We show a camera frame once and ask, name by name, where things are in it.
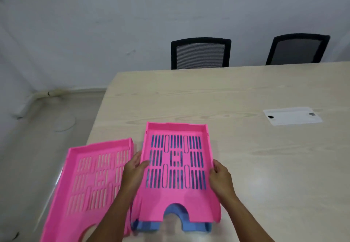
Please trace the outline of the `person's left hand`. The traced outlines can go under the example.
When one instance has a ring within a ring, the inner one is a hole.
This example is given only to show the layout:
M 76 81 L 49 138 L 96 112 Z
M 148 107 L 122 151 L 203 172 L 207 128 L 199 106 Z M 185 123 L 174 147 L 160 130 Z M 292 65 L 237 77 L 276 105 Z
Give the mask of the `person's left hand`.
M 136 152 L 124 166 L 119 193 L 133 200 L 142 183 L 145 170 L 140 170 L 142 151 Z

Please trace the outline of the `person's left forearm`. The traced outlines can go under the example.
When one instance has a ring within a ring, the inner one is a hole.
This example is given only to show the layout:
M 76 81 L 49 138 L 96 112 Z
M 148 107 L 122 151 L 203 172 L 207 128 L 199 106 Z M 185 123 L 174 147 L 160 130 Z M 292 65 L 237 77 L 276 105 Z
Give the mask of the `person's left forearm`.
M 135 194 L 120 190 L 97 228 L 86 242 L 122 242 L 127 212 Z

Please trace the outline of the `black mesh office chair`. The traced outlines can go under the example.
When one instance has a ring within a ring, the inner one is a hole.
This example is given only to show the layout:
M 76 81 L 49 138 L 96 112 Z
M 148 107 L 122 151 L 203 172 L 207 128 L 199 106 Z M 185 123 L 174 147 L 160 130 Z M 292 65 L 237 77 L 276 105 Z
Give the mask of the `black mesh office chair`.
M 197 37 L 171 42 L 171 69 L 229 67 L 230 39 Z
M 329 41 L 329 35 L 313 33 L 276 36 L 265 65 L 320 63 Z

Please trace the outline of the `person's right hand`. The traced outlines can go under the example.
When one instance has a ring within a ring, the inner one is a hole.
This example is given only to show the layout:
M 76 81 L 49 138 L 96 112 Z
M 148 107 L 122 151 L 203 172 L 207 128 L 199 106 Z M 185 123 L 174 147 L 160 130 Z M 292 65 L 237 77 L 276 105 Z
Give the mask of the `person's right hand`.
M 217 177 L 209 176 L 209 184 L 219 201 L 224 204 L 228 200 L 237 198 L 228 169 L 216 159 L 213 159 L 213 167 L 211 169 L 215 169 L 218 173 Z

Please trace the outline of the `blue plastic paper tray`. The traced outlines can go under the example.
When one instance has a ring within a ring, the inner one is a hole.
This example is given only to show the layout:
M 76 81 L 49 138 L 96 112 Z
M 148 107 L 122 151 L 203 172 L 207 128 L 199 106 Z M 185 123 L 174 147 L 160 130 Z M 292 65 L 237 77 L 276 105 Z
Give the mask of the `blue plastic paper tray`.
M 190 222 L 187 209 L 178 203 L 169 205 L 165 212 L 163 220 L 174 219 L 180 223 L 181 230 L 186 233 L 211 233 L 212 223 L 210 222 Z M 131 223 L 131 229 L 135 232 L 154 233 L 160 231 L 161 223 L 156 221 L 139 221 L 136 219 Z

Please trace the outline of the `pink slotted plastic paper tray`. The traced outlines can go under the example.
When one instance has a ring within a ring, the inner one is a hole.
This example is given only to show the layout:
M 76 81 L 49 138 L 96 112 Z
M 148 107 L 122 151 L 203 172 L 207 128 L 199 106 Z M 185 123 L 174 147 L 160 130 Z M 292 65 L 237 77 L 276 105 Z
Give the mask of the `pink slotted plastic paper tray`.
M 221 205 L 209 184 L 213 156 L 208 125 L 147 122 L 141 161 L 149 161 L 134 198 L 133 228 L 157 230 L 177 214 L 184 231 L 210 231 Z
M 78 242 L 98 225 L 133 154 L 131 138 L 69 148 L 40 242 Z

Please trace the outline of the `person's right forearm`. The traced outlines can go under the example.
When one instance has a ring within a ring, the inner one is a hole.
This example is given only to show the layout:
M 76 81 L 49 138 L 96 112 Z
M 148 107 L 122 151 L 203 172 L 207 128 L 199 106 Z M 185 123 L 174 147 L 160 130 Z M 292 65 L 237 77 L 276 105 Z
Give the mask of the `person's right forearm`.
M 219 200 L 233 223 L 239 242 L 275 242 L 236 195 L 221 196 Z

